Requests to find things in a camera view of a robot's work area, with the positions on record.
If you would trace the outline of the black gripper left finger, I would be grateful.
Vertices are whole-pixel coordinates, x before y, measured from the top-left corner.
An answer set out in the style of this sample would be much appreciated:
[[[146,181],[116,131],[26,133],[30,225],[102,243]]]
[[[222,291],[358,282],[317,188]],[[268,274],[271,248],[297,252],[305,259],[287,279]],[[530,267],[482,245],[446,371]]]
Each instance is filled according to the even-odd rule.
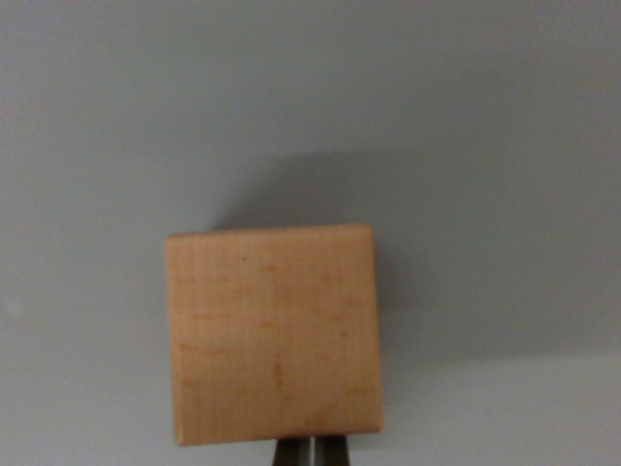
[[[290,438],[277,441],[273,466],[310,466],[311,439]]]

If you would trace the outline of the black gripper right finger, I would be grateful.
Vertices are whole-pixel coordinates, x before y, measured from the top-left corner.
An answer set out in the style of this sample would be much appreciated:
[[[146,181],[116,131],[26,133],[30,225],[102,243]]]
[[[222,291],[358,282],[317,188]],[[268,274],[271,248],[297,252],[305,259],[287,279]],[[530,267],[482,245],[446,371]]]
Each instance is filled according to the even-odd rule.
[[[343,435],[314,439],[314,466],[349,466],[347,438]]]

